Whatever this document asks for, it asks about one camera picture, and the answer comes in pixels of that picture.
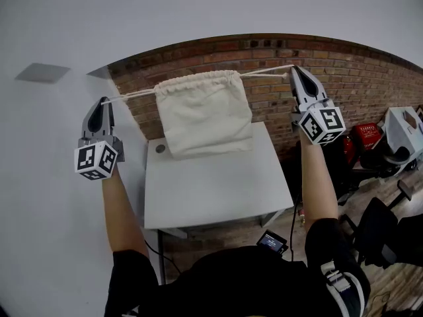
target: sleeve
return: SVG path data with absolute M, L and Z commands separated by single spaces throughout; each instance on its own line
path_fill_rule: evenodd
M 326 279 L 321 272 L 321 265 L 330 261 L 334 261 L 336 269 L 342 273 L 351 273 L 360 282 L 367 304 L 370 283 L 351 254 L 337 219 L 320 219 L 311 226 L 305 241 L 305 253 L 308 268 L 322 281 Z
M 136 309 L 159 285 L 149 259 L 139 252 L 114 252 L 113 264 L 104 317 L 121 317 Z

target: forearm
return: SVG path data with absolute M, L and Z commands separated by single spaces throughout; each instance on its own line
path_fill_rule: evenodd
M 148 257 L 147 246 L 125 187 L 115 166 L 111 178 L 102 181 L 107 236 L 113 252 L 135 250 Z
M 338 218 L 338 202 L 320 145 L 300 130 L 305 228 L 318 219 Z

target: white cloth bag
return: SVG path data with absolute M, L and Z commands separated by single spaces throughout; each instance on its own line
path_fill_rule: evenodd
M 154 91 L 174 158 L 252 149 L 252 114 L 237 71 L 177 77 Z

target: black shirt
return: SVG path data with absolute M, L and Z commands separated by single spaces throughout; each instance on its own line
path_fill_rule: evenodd
M 105 317 L 341 316 L 321 265 L 331 260 L 354 275 L 367 302 L 370 286 L 336 219 L 313 224 L 305 243 L 308 268 L 258 246 L 223 250 L 198 260 L 173 283 L 158 285 L 148 258 L 113 253 Z

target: white rope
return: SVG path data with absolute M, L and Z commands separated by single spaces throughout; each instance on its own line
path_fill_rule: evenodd
M 263 73 L 265 71 L 274 71 L 276 69 L 285 69 L 290 67 L 293 67 L 293 65 L 285 65 L 285 66 L 261 69 L 259 71 L 251 71 L 249 73 L 240 74 L 239 76 L 240 77 L 283 77 L 285 79 L 288 75 L 287 73 L 284 73 L 284 74 L 258 74 L 258 73 Z M 112 103 L 119 100 L 128 100 L 130 98 L 136 98 L 138 96 L 151 95 L 151 94 L 155 94 L 154 89 L 143 89 L 143 90 L 131 92 L 129 94 L 125 94 L 122 96 L 113 96 L 109 99 L 109 101 L 102 102 L 101 104 L 108 104 L 108 103 Z

